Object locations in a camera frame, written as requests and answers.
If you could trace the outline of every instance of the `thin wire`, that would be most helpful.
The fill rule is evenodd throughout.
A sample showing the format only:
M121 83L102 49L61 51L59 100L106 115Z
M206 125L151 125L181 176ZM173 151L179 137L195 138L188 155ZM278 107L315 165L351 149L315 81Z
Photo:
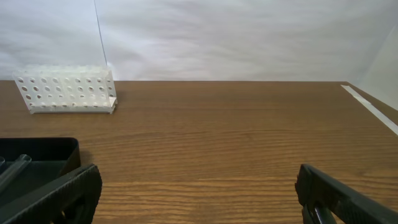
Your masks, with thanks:
M95 7L95 15L97 16L98 32L99 32L99 39L101 40L102 52L104 53L105 64L108 66L108 61L106 59L106 54L105 54L105 49L104 49L104 43L102 42L100 20L98 20L97 5L95 4L95 0L94 0L94 7Z

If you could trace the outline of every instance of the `black tray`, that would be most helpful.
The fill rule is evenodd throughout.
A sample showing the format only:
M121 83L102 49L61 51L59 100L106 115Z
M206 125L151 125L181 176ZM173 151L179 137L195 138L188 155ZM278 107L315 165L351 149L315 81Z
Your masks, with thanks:
M0 156L6 160L0 173L21 154L29 155L32 162L0 194L0 208L80 167L79 145L74 138L0 139Z

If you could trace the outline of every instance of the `wooden table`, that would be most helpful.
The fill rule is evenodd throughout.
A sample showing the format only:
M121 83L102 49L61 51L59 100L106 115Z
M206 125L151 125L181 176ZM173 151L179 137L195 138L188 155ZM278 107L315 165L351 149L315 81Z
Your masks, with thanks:
M0 137L77 138L94 223L301 223L302 163L398 210L398 137L341 84L116 82L114 114L30 115L0 82Z

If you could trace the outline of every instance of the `white tape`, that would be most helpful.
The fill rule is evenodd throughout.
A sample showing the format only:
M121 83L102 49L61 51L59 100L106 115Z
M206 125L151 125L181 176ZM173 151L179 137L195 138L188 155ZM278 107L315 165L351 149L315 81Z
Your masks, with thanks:
M353 90L350 86L342 87L347 90L354 98L356 98L362 105L364 105L372 114L374 114L381 122L383 122L388 128L391 129L396 135L398 135L398 126L392 122L386 115L375 108L368 100L365 100L359 93Z

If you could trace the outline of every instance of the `white fabric sheet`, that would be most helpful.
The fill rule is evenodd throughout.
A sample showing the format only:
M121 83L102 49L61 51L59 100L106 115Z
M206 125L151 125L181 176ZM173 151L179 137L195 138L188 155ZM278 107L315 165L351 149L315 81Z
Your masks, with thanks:
M105 65L93 0L0 1L0 80L32 63Z
M120 80L361 78L395 0L96 0Z

